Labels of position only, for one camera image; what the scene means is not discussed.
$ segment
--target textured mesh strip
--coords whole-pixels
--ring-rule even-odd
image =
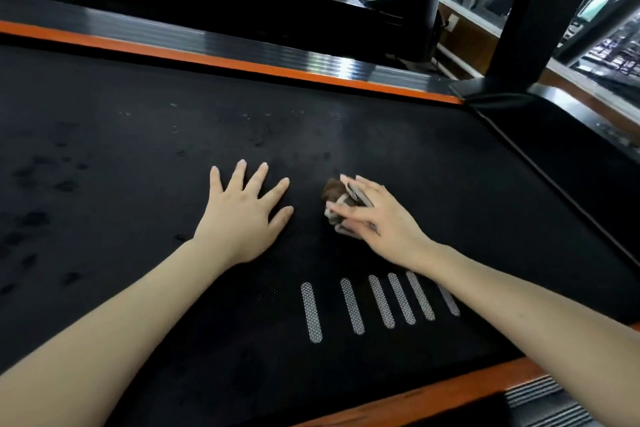
[[[422,286],[420,285],[420,282],[418,282],[418,277],[415,276],[415,273],[410,271],[407,271],[406,277],[409,279],[409,284],[413,289],[415,298],[418,299],[418,303],[420,304],[420,308],[424,313],[424,317],[427,318],[427,321],[435,321],[436,315],[433,313],[433,309],[431,308],[431,304],[429,304],[429,301],[427,300],[427,296],[424,295]]]
[[[440,289],[440,293],[444,298],[444,302],[447,303],[447,307],[449,308],[451,313],[454,316],[459,316],[460,309],[458,309],[458,304],[456,304],[456,301],[453,300],[453,296],[451,295],[451,293],[449,293],[449,291],[445,289],[443,286],[441,286],[440,284],[438,284],[438,288]]]
[[[305,303],[305,315],[307,316],[309,339],[311,342],[320,342],[322,341],[322,329],[320,329],[320,319],[318,319],[314,289],[308,282],[302,284],[300,289],[302,290],[302,300]]]
[[[362,323],[362,316],[360,315],[360,309],[358,309],[358,303],[356,302],[356,296],[353,293],[351,282],[349,282],[348,278],[343,278],[340,280],[340,286],[344,294],[344,301],[347,302],[347,310],[351,318],[353,332],[356,334],[364,334],[364,324]]]
[[[380,309],[382,322],[389,329],[395,328],[396,322],[394,321],[394,316],[392,316],[391,310],[389,309],[389,304],[387,302],[387,298],[385,297],[385,293],[382,290],[382,286],[380,285],[380,280],[378,280],[378,277],[376,277],[375,275],[369,275],[369,283],[371,284],[373,296],[376,298],[376,302],[378,303],[378,309]]]
[[[398,303],[400,304],[400,309],[402,310],[404,320],[408,324],[415,324],[415,316],[413,315],[411,306],[409,305],[409,302],[404,295],[404,290],[402,289],[402,285],[400,285],[400,281],[398,280],[397,275],[394,273],[390,273],[387,276],[389,277],[391,287],[393,287],[396,298],[398,299]]]

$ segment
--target treadmill deck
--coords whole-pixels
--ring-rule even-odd
[[[5,42],[3,369],[189,237],[212,165],[228,180],[240,158],[249,172],[267,161],[265,188],[291,178],[282,205],[296,212],[282,237],[189,310],[112,425],[293,424],[520,355],[460,302],[454,316],[438,287],[419,278],[435,313],[428,321],[404,270],[333,231],[319,193],[340,172],[384,183],[436,241],[620,321],[640,319],[637,270],[464,107]],[[364,334],[353,332],[342,278]],[[317,343],[305,320],[306,282],[322,328]]]

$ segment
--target finger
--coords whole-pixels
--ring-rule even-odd
[[[326,207],[343,218],[351,218],[357,221],[369,221],[376,224],[378,210],[375,208],[365,208],[364,206],[348,206],[347,204],[336,204],[331,201],[326,202]]]
[[[244,184],[244,172],[246,171],[246,161],[241,159],[236,164],[236,170],[231,175],[227,190],[240,190],[242,191]]]
[[[289,178],[285,177],[284,179],[280,180],[280,182],[276,184],[276,187],[274,187],[267,194],[265,194],[260,199],[260,202],[264,204],[264,206],[268,209],[268,211],[271,211],[274,208],[274,206],[278,204],[278,201],[280,201],[280,198],[288,188],[289,188]]]
[[[293,216],[293,206],[286,206],[276,213],[273,220],[269,223],[269,229],[271,230],[273,239],[275,240],[280,232],[287,226],[287,223]]]
[[[209,173],[209,195],[220,194],[223,191],[222,183],[220,182],[220,171],[214,165]]]
[[[342,181],[345,186],[350,184],[360,189],[369,198],[369,201],[371,201],[371,204],[373,204],[374,206],[379,206],[381,204],[381,193],[378,189],[368,186],[367,184],[364,184],[364,182],[356,181],[355,179],[345,176],[344,174],[340,174],[340,181]]]
[[[269,172],[269,165],[266,162],[260,164],[258,170],[255,172],[251,179],[246,184],[244,190],[250,193],[252,196],[258,196],[260,192],[260,188],[262,188],[262,183],[264,182],[264,178],[267,177],[267,172]]]
[[[365,179],[364,177],[358,176],[358,175],[356,175],[356,181],[357,182],[362,182],[363,184],[365,184],[365,185],[367,185],[369,187],[372,187],[373,189],[376,189],[376,190],[379,190],[379,189],[384,187],[381,184],[378,184],[377,182],[370,181],[370,180]]]
[[[364,223],[364,221],[344,220],[342,221],[342,226],[350,232],[355,233],[368,244],[371,244],[373,241],[380,238],[380,235],[372,230],[367,223]]]

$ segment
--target orange side rail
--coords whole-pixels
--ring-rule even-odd
[[[376,91],[397,96],[408,96],[410,98],[420,98],[444,103],[462,104],[462,101],[451,95],[440,93],[430,93],[427,91],[400,88],[396,86],[383,85],[381,83],[371,83],[364,81],[343,80],[336,76],[316,75],[307,73],[299,69],[288,69],[268,64],[238,61],[236,59],[222,58],[218,56],[208,56],[204,54],[190,53],[167,48],[158,48],[138,42],[118,41],[107,37],[96,35],[76,34],[58,29],[49,29],[40,26],[32,26],[15,22],[0,21],[0,33],[32,37],[34,39],[44,39],[47,41],[66,42],[78,46],[100,48],[124,53],[139,54],[143,56],[153,56],[174,61],[183,61],[207,66],[216,66],[226,69],[237,69],[250,73],[260,73],[262,75],[279,76],[282,78],[292,78],[294,80],[305,80],[313,83],[324,83],[328,85],[353,88],[366,91]]]
[[[640,323],[631,326],[640,332]],[[528,358],[473,371],[450,380],[304,422],[295,427],[400,427],[546,375]]]

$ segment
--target dust spot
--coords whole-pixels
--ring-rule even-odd
[[[49,216],[42,211],[29,211],[26,215],[18,218],[18,225],[21,227],[41,227],[49,224]]]
[[[36,262],[38,261],[38,254],[37,253],[31,253],[30,255],[27,255],[26,257],[24,257],[20,263],[22,264],[22,266],[26,269],[30,269],[31,267],[33,267]]]
[[[63,192],[74,192],[79,184],[76,181],[62,181],[56,184],[53,189]]]
[[[2,289],[0,289],[0,296],[5,296],[6,294],[11,294],[15,290],[15,284],[7,284]]]
[[[24,167],[20,167],[19,169],[16,169],[13,172],[13,175],[16,177],[30,177],[35,171],[36,171],[36,168],[34,166],[26,165]]]
[[[77,282],[82,278],[82,274],[78,272],[67,272],[62,277],[60,277],[60,282],[63,286],[70,286],[74,282]]]
[[[5,245],[18,245],[22,240],[26,238],[24,233],[9,232],[2,239]]]

